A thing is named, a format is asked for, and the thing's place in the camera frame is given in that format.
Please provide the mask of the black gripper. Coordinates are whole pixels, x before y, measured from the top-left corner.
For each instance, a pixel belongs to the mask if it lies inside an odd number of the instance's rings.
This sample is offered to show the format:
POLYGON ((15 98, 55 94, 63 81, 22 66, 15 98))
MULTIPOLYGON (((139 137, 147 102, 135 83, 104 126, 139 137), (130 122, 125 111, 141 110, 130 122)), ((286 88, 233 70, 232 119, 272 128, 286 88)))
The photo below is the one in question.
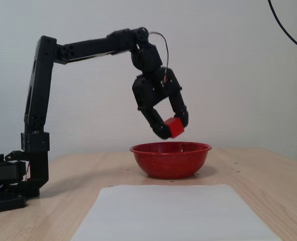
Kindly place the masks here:
POLYGON ((138 75, 132 85, 138 110, 148 121, 153 132, 163 140, 172 137, 170 127, 153 107, 169 97, 174 117, 179 118, 182 125, 187 127, 188 111, 180 93, 181 89, 173 71, 166 67, 138 75))

